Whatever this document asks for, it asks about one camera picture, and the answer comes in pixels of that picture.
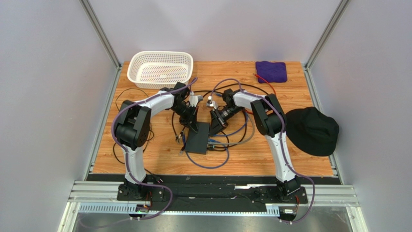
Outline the black network switch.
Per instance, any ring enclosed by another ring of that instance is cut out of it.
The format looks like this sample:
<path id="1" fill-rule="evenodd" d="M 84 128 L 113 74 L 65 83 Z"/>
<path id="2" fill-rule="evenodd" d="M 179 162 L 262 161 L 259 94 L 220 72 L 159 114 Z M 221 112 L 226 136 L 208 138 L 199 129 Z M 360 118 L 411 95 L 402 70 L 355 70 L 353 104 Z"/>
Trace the black network switch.
<path id="1" fill-rule="evenodd" d="M 210 124 L 205 122 L 198 122 L 198 132 L 189 129 L 185 150 L 188 153 L 205 155 L 207 153 L 209 129 Z"/>

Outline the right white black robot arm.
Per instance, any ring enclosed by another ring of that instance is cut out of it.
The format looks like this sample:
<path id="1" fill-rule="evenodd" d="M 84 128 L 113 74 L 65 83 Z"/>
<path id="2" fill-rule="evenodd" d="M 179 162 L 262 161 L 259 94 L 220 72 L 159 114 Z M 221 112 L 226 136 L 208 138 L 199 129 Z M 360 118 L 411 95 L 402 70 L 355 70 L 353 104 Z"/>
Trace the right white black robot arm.
<path id="1" fill-rule="evenodd" d="M 245 90 L 224 91 L 226 102 L 223 109 L 210 110 L 209 135 L 215 135 L 227 128 L 227 121 L 241 110 L 252 110 L 256 129 L 268 142 L 276 167 L 276 196 L 280 201 L 298 200 L 301 183 L 293 168 L 286 141 L 286 115 L 275 94 L 257 95 Z"/>

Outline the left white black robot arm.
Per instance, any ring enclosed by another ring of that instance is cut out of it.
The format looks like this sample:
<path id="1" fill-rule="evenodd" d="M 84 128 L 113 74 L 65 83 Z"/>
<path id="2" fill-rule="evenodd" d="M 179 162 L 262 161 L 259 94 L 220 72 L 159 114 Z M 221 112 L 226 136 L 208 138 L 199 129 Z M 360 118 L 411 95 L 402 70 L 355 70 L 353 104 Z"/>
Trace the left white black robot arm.
<path id="1" fill-rule="evenodd" d="M 144 168 L 143 147 L 147 141 L 153 116 L 171 109 L 180 116 L 181 124 L 198 132 L 198 104 L 203 100 L 195 95 L 189 85 L 178 82 L 174 88 L 162 88 L 155 95 L 140 101 L 125 101 L 113 120 L 111 133 L 114 141 L 123 149 L 125 181 L 119 186 L 124 196 L 143 199 L 152 188 L 160 185 L 148 184 Z"/>

